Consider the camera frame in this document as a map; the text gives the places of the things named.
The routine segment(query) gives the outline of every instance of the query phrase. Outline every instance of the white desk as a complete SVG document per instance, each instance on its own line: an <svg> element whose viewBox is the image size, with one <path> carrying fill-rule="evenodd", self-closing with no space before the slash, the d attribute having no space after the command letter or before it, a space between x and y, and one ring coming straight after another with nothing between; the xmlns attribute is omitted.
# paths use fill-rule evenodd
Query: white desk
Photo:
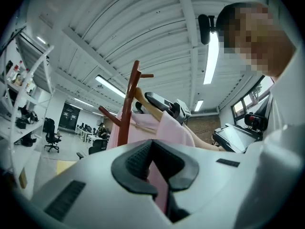
<svg viewBox="0 0 305 229"><path fill-rule="evenodd" d="M92 132L86 132L86 131L82 130L81 131L81 136L83 136L83 134L85 134L85 138L83 140L84 142L86 142L86 140L87 140L87 135L93 135Z"/></svg>
<svg viewBox="0 0 305 229"><path fill-rule="evenodd" d="M82 129L80 129L79 127L75 128L75 134L81 134Z"/></svg>
<svg viewBox="0 0 305 229"><path fill-rule="evenodd" d="M96 135L92 135L90 138L91 138L91 145L93 145L93 141L94 141L94 140L104 140L103 138L98 137L98 136L96 136Z"/></svg>

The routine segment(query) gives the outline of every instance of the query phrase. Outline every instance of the ceiling light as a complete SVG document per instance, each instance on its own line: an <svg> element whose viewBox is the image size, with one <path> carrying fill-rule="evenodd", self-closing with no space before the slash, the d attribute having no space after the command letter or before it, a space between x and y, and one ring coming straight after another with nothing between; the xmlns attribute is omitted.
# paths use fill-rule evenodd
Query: ceiling light
<svg viewBox="0 0 305 229"><path fill-rule="evenodd" d="M82 100L79 100L79 99L77 99L77 98L74 98L76 101L78 101L78 102L81 102L81 103L83 103L83 104L86 104L86 105L89 105L90 107L94 107L92 104L88 104L88 103L86 103L86 102L84 102L84 101L82 101Z"/></svg>
<svg viewBox="0 0 305 229"><path fill-rule="evenodd" d="M217 34L210 33L210 43L209 43L209 52L208 52L208 62L206 64L206 70L205 70L205 75L204 75L204 84L210 84L212 82L216 64L217 64L217 59L218 59L218 53L219 53L219 45L218 45L218 37Z"/></svg>
<svg viewBox="0 0 305 229"><path fill-rule="evenodd" d="M198 100L196 108L195 108L195 112L200 110L202 104L203 104L203 100Z"/></svg>
<svg viewBox="0 0 305 229"><path fill-rule="evenodd" d="M46 42L45 42L43 39L41 39L39 36L37 37L37 39L38 39L39 41L41 41L43 44L46 44Z"/></svg>
<svg viewBox="0 0 305 229"><path fill-rule="evenodd" d="M102 114L99 114L99 113L96 113L96 112L92 112L92 113L94 113L94 114L96 114L96 115L100 115L100 116L103 116Z"/></svg>
<svg viewBox="0 0 305 229"><path fill-rule="evenodd" d="M75 108L82 109L82 108L80 108L80 107L78 107L78 106L75 106L75 105L72 105L72 104L70 104L70 105L73 106L73 107L75 107Z"/></svg>
<svg viewBox="0 0 305 229"><path fill-rule="evenodd" d="M98 82L102 83L105 87L108 87L110 90L114 91L116 94L120 95L121 97L125 98L125 93L123 93L121 90L116 88L114 85L112 85L109 81L98 75L95 78Z"/></svg>

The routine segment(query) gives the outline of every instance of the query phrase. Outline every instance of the pink clothing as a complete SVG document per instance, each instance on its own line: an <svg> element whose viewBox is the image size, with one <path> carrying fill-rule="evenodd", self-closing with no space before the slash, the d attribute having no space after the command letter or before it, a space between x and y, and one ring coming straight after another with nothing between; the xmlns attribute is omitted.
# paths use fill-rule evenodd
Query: pink clothing
<svg viewBox="0 0 305 229"><path fill-rule="evenodd" d="M120 119L121 115L122 113L119 112L117 118ZM145 132L131 125L129 126L128 143L147 139L159 139L176 144L195 146L191 134L167 112L163 112L160 122L150 114L133 114L130 122L134 124L137 123L137 125L142 127L157 130L157 134ZM117 125L113 124L107 149L117 147L119 129L120 128Z"/></svg>
<svg viewBox="0 0 305 229"><path fill-rule="evenodd" d="M117 118L120 119L121 114L122 113L119 112ZM147 139L159 139L175 144L183 144L195 147L191 134L167 112L163 112L160 122L158 122L150 114L132 114L130 122L134 124L136 123L142 127L157 130L157 133L152 134L145 132L131 125L129 126L128 143L134 143ZM117 125L113 124L107 149L111 149L117 146L119 129L120 128ZM168 186L154 162L152 162L150 165L150 173L148 179L149 182L158 190L158 196L155 200L156 204L163 212L165 212Z"/></svg>

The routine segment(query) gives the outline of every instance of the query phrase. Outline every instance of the person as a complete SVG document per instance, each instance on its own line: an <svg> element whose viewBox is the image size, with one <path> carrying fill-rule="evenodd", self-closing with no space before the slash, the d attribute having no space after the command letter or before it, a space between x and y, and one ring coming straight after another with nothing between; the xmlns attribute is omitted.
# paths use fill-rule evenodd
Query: person
<svg viewBox="0 0 305 229"><path fill-rule="evenodd" d="M107 137L107 131L106 131L105 125L103 123L101 123L99 126L98 136L102 139L106 139L106 137Z"/></svg>
<svg viewBox="0 0 305 229"><path fill-rule="evenodd" d="M257 2L225 6L217 17L215 30L225 49L238 53L253 71L275 82L270 90L273 101L264 138L285 124L305 123L303 42L295 47L268 8ZM191 133L196 147L217 150L184 127Z"/></svg>

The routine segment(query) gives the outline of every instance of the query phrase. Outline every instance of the desk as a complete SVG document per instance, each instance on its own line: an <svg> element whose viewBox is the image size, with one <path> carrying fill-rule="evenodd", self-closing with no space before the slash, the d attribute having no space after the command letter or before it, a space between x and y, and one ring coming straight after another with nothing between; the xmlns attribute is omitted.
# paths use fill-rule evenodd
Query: desk
<svg viewBox="0 0 305 229"><path fill-rule="evenodd" d="M79 127L76 127L75 129L75 134L81 134L82 129L80 129Z"/></svg>
<svg viewBox="0 0 305 229"><path fill-rule="evenodd" d="M101 137L98 137L98 136L96 136L96 135L92 135L91 136L91 145L93 145L93 141L94 140L104 140L103 138L101 138Z"/></svg>
<svg viewBox="0 0 305 229"><path fill-rule="evenodd" d="M93 133L81 130L81 139L84 137L83 142L86 142L87 135L93 135Z"/></svg>

